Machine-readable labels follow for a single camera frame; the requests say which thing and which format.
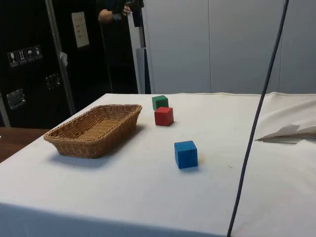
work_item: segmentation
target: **cable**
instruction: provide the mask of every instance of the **cable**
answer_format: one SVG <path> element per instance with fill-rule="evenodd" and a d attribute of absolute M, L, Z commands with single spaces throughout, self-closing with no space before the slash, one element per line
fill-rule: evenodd
<path fill-rule="evenodd" d="M 240 200 L 243 180 L 244 180 L 244 177 L 245 177 L 245 172 L 246 172 L 247 162 L 248 162 L 248 158 L 249 158 L 249 154 L 250 154 L 250 150 L 251 150 L 251 146 L 252 146 L 252 142 L 253 142 L 253 137 L 255 135 L 255 131 L 256 131 L 259 115 L 260 115 L 260 112 L 261 112 L 263 100 L 265 98 L 265 95 L 266 95 L 266 92 L 267 92 L 267 89 L 268 89 L 272 68 L 273 68 L 273 65 L 274 65 L 274 62 L 275 62 L 275 59 L 276 59 L 277 48 L 278 48 L 278 46 L 280 44 L 280 39 L 281 39 L 282 31 L 283 31 L 285 17 L 286 17 L 286 13 L 287 13 L 287 9 L 288 9 L 288 3 L 289 3 L 289 0 L 285 0 L 283 14 L 282 14 L 282 18 L 281 18 L 280 27 L 279 27 L 279 30 L 278 30 L 278 33 L 277 33 L 275 47 L 273 49 L 273 53 L 272 53 L 272 57 L 271 57 L 271 60 L 270 60 L 266 81 L 265 81 L 265 84 L 264 84 L 263 91 L 261 93 L 259 105 L 258 105 L 258 108 L 257 108 L 257 113 L 256 113 L 256 116 L 255 116 L 253 125 L 252 125 L 251 133 L 250 133 L 250 138 L 249 138 L 249 143 L 248 143 L 245 159 L 244 159 L 243 165 L 242 165 L 242 170 L 241 170 L 241 175 L 240 175 L 240 181 L 239 181 L 237 197 L 236 197 L 236 201 L 235 201 L 235 205 L 234 205 L 234 210 L 233 210 L 231 222 L 230 222 L 230 225 L 229 225 L 229 228 L 228 228 L 228 232 L 227 232 L 227 237 L 231 237 L 233 225 L 234 225 L 234 222 L 235 222 L 235 217 L 236 217 L 236 213 L 237 213 L 237 209 L 238 209 L 238 205 L 239 205 L 239 200 Z"/>

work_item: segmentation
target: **wooden surface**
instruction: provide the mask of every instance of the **wooden surface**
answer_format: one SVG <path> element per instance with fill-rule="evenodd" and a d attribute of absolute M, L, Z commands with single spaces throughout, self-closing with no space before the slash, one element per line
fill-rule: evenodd
<path fill-rule="evenodd" d="M 0 163 L 49 130 L 0 127 Z"/>

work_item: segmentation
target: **wooden block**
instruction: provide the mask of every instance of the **wooden block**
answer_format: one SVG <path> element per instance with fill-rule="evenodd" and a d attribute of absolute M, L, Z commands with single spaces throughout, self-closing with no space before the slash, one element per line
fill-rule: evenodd
<path fill-rule="evenodd" d="M 174 151 L 179 169 L 198 166 L 198 150 L 193 141 L 175 143 Z"/>
<path fill-rule="evenodd" d="M 169 107 L 168 98 L 164 95 L 156 96 L 152 98 L 153 109 L 156 111 L 159 107 Z"/>
<path fill-rule="evenodd" d="M 158 126 L 170 126 L 173 124 L 173 108 L 159 107 L 155 111 L 155 122 Z"/>

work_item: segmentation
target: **person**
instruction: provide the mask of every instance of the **person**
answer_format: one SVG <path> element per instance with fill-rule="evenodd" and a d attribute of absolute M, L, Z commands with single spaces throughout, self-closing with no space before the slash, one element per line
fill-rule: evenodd
<path fill-rule="evenodd" d="M 125 5 L 122 13 L 116 13 L 117 0 L 97 0 L 98 21 L 104 34 L 106 63 L 114 93 L 137 93 L 133 52 Z"/>
<path fill-rule="evenodd" d="M 120 20 L 119 16 L 115 16 L 113 10 L 116 8 L 116 0 L 98 0 L 99 12 L 98 20 L 101 24 L 108 24 L 114 20 Z M 123 15 L 127 16 L 130 14 L 130 8 L 128 5 L 124 6 Z"/>

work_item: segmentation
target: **basket rim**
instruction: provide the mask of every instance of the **basket rim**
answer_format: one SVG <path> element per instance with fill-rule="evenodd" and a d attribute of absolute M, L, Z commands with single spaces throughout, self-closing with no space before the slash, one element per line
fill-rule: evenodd
<path fill-rule="evenodd" d="M 109 130 L 109 132 L 102 134 L 100 137 L 96 138 L 96 139 L 91 139 L 91 140 L 79 140 L 76 138 L 60 138 L 60 137 L 56 137 L 56 136 L 51 136 L 51 134 L 53 132 L 55 132 L 56 130 L 59 130 L 63 127 L 68 126 L 70 123 L 72 123 L 75 120 L 80 119 L 81 117 L 85 116 L 87 113 L 91 112 L 92 110 L 97 110 L 101 107 L 136 107 L 136 109 L 134 111 L 132 111 L 129 115 L 125 116 L 118 124 L 116 124 L 111 130 Z M 141 105 L 138 104 L 126 104 L 126 105 L 122 105 L 122 104 L 108 104 L 108 105 L 99 105 L 99 106 L 95 106 L 93 108 L 91 108 L 90 110 L 84 112 L 83 114 L 71 119 L 70 121 L 57 126 L 56 128 L 53 128 L 52 130 L 50 130 L 49 132 L 47 132 L 44 135 L 44 140 L 50 143 L 63 143 L 63 144 L 76 144 L 76 145 L 93 145 L 96 144 L 98 142 L 100 142 L 101 140 L 103 140 L 104 138 L 106 138 L 109 134 L 113 133 L 116 131 L 116 129 L 121 126 L 123 123 L 125 123 L 128 119 L 130 119 L 132 116 L 134 116 L 135 114 L 140 114 L 141 110 L 143 109 L 143 107 Z"/>

